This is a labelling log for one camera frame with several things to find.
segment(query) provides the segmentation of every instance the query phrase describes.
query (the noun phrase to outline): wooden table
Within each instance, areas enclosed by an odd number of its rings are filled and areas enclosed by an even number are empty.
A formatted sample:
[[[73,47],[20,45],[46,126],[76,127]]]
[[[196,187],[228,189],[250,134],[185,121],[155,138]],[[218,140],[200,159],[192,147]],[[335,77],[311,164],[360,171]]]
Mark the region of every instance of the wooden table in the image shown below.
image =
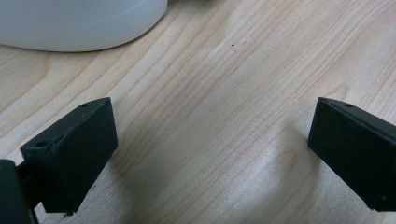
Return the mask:
[[[110,96],[120,139],[72,217],[43,223],[396,223],[306,145],[319,96],[396,123],[396,2],[174,0],[142,37],[0,46],[0,158]]]

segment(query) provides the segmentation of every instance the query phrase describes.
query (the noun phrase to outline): screw hole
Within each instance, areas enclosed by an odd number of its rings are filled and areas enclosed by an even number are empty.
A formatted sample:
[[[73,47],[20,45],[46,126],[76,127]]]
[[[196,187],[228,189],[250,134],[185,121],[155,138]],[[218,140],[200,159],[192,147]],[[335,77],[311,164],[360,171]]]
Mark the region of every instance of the screw hole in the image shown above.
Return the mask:
[[[37,142],[35,145],[37,147],[44,147],[44,146],[46,146],[48,144],[49,144],[49,141],[41,141],[41,142]]]

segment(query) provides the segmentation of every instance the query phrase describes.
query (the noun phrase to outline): wood grain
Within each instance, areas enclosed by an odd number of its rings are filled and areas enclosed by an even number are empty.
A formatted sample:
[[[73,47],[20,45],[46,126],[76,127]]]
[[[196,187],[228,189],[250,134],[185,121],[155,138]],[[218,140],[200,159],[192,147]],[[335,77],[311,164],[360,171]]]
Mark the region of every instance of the wood grain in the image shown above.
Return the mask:
[[[396,223],[306,146],[319,96],[396,124],[396,2],[174,0],[128,44],[0,46],[0,158],[110,96],[120,146],[72,217],[42,223]]]

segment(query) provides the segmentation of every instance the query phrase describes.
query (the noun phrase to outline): white container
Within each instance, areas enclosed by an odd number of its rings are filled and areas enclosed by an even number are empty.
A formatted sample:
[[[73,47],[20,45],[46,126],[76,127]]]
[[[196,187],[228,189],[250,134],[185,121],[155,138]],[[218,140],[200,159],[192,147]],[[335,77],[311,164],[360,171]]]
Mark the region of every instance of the white container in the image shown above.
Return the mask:
[[[51,51],[108,49],[145,33],[167,0],[0,0],[0,44]]]

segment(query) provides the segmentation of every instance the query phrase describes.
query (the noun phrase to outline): light wood surface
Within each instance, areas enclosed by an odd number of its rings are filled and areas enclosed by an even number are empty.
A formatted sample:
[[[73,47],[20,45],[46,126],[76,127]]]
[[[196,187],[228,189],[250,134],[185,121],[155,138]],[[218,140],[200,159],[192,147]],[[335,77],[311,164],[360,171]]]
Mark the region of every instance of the light wood surface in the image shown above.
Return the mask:
[[[0,46],[0,158],[110,96],[120,146],[72,217],[42,223],[396,223],[307,146],[319,96],[396,124],[393,0],[174,0],[144,36]]]

